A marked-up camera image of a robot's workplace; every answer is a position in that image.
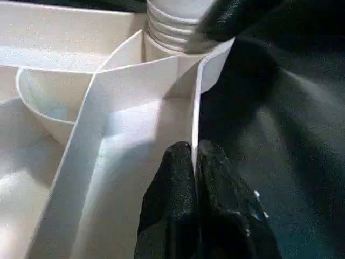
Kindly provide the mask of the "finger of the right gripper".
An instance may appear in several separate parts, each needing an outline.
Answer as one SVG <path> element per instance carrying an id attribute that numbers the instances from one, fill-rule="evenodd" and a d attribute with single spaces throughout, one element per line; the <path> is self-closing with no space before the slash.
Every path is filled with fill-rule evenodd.
<path id="1" fill-rule="evenodd" d="M 225 42 L 277 8 L 277 0 L 220 0 L 215 1 L 196 29 L 197 39 Z"/>

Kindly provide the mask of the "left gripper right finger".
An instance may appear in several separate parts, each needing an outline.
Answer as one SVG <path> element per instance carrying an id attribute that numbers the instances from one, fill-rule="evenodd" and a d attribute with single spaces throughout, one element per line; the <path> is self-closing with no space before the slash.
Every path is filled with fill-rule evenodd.
<path id="1" fill-rule="evenodd" d="M 259 198 L 221 147 L 199 142 L 196 175 L 204 258 L 281 258 Z"/>

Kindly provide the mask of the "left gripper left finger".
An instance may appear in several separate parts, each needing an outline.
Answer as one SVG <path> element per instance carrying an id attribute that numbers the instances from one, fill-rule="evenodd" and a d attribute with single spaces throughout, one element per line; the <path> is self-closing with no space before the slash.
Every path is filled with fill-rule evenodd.
<path id="1" fill-rule="evenodd" d="M 191 147 L 165 151 L 146 190 L 135 246 L 136 258 L 196 258 L 199 224 Z"/>

